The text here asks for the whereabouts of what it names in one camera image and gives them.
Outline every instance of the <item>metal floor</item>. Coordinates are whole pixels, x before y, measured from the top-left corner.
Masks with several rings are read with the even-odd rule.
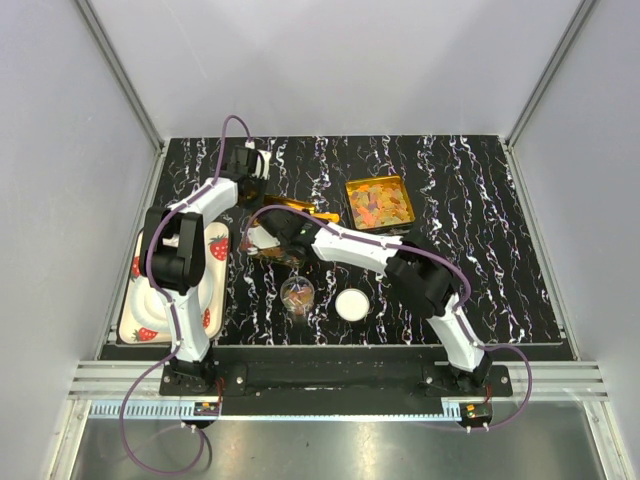
[[[510,407],[495,405],[498,416]],[[132,448],[170,425],[127,421]],[[189,479],[604,479],[581,405],[532,403],[511,425],[466,435],[415,423],[219,421]],[[180,469],[196,437],[172,431],[143,445],[142,461]],[[155,479],[124,457],[118,422],[89,420],[72,478]]]

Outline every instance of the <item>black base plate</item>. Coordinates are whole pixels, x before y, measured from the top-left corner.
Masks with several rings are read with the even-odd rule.
[[[245,393],[247,367],[241,363],[218,365],[216,379],[224,380],[224,396],[242,396]],[[160,382],[160,395],[168,397],[186,397],[196,395],[218,395],[215,383],[207,385],[203,380],[176,374],[169,365],[165,365]]]
[[[225,415],[425,415],[442,413],[442,397],[486,395],[486,388],[463,392],[447,365],[422,362],[221,362],[217,368]],[[215,385],[174,379],[166,367],[164,376],[161,395],[217,394]],[[488,383],[493,397],[513,394],[504,366],[491,367]]]

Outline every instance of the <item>orange food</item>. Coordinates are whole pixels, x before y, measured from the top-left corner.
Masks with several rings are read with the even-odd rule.
[[[401,186],[365,184],[349,196],[355,227],[359,230],[400,225],[411,221]]]

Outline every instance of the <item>strawberry print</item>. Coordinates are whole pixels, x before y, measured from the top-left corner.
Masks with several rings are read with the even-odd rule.
[[[210,323],[211,323],[211,313],[209,312],[209,309],[207,308],[204,311],[204,315],[202,315],[202,326],[204,328],[207,328]]]
[[[134,342],[148,342],[156,338],[156,335],[158,332],[142,327],[140,330],[133,331],[133,340]]]
[[[216,260],[224,261],[229,251],[229,238],[226,235],[214,237],[209,241],[209,250]]]
[[[140,276],[140,257],[136,257],[133,259],[133,265],[131,265],[131,273],[133,274],[133,278],[138,278]]]

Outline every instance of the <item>black marble tabletop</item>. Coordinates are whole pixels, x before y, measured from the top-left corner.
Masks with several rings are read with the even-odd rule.
[[[171,140],[155,197],[170,205],[196,189],[214,168],[217,138]],[[230,138],[225,155],[243,139]],[[551,308],[514,183],[494,136],[349,136],[258,138],[272,152],[267,193],[313,203],[347,221],[348,180],[401,175],[416,225],[466,273],[473,287],[467,317],[485,342],[556,343]],[[412,316],[386,278],[357,267],[308,262],[299,271],[251,260],[239,251],[250,212],[234,208],[218,221],[232,232],[227,305],[220,345],[435,344],[428,322]],[[279,298],[291,275],[309,278],[316,304],[304,321],[286,315]],[[338,317],[334,299],[345,288],[365,292],[363,322]]]

